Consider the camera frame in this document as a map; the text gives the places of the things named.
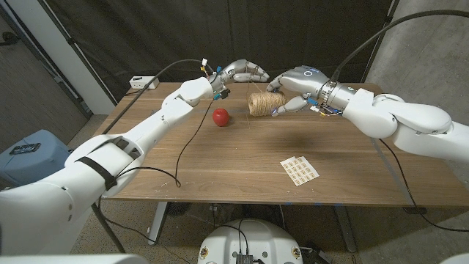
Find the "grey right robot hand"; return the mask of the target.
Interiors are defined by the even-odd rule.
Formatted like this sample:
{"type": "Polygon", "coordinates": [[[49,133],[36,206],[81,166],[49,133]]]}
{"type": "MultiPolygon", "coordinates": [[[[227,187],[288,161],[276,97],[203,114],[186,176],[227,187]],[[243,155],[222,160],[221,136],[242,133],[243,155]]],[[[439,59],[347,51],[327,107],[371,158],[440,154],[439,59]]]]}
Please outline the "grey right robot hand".
{"type": "Polygon", "coordinates": [[[319,107],[335,109],[337,113],[347,107],[356,89],[344,84],[335,84],[324,73],[309,66],[298,66],[275,77],[267,86],[268,92],[278,92],[285,88],[299,95],[282,106],[275,107],[272,115],[303,110],[312,101],[319,107]]]}

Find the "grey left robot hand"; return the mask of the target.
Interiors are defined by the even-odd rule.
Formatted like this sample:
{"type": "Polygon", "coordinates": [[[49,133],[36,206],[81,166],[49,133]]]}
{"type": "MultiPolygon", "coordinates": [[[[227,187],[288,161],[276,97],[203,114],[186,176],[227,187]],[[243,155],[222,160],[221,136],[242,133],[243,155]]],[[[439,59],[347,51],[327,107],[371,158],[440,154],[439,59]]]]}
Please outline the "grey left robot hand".
{"type": "Polygon", "coordinates": [[[266,82],[269,77],[268,73],[259,65],[246,59],[238,59],[213,73],[209,78],[209,82],[213,92],[220,92],[231,83],[266,82]]]}

